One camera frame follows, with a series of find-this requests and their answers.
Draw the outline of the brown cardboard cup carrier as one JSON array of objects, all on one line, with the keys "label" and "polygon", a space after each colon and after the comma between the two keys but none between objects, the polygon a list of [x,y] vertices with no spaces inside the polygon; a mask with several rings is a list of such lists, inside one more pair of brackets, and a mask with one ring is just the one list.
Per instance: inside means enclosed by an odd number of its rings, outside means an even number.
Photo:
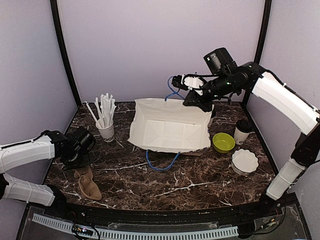
[{"label": "brown cardboard cup carrier", "polygon": [[100,201],[102,199],[102,193],[93,180],[94,175],[89,165],[75,169],[73,176],[78,180],[81,199],[90,199],[95,201]]}]

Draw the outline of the checkered blue paper bag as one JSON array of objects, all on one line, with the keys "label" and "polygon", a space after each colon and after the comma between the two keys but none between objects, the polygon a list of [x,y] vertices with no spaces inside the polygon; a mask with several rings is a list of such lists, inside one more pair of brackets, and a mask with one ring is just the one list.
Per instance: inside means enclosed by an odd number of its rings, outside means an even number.
[{"label": "checkered blue paper bag", "polygon": [[177,156],[209,148],[211,113],[184,106],[181,99],[136,99],[128,141],[146,152]]}]

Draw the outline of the white paper coffee cup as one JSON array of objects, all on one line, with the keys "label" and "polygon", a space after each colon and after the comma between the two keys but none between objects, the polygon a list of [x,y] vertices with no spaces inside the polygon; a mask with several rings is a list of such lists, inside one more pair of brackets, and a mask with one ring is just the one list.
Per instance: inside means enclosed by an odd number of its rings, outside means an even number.
[{"label": "white paper coffee cup", "polygon": [[212,111],[211,111],[210,120],[209,120],[208,125],[207,125],[208,128],[210,128],[211,125],[213,124],[215,116],[216,116],[216,108],[215,108],[215,105],[213,104],[212,105]]}]

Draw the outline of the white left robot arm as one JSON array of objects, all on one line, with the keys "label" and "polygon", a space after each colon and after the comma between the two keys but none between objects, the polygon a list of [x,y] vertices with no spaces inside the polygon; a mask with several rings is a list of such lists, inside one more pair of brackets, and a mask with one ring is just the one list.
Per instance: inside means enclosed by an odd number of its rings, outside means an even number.
[{"label": "white left robot arm", "polygon": [[59,158],[64,169],[72,170],[90,164],[90,151],[96,144],[95,137],[84,127],[71,134],[58,130],[45,130],[38,137],[1,145],[0,147],[0,197],[46,207],[60,218],[71,213],[66,197],[54,185],[40,185],[9,175],[11,169],[40,160]]}]

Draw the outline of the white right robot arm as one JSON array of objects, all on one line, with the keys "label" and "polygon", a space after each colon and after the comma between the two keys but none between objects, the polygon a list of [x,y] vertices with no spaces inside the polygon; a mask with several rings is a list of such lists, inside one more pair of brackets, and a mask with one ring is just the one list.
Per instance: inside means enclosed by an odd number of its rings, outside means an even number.
[{"label": "white right robot arm", "polygon": [[214,66],[206,81],[206,75],[183,74],[178,88],[188,91],[185,106],[199,107],[204,112],[211,110],[214,100],[227,94],[250,91],[257,98],[270,104],[283,114],[300,131],[289,160],[267,186],[261,201],[255,205],[255,213],[266,217],[280,199],[316,163],[320,151],[320,111],[288,87],[271,70],[255,62],[236,65],[234,62]]}]

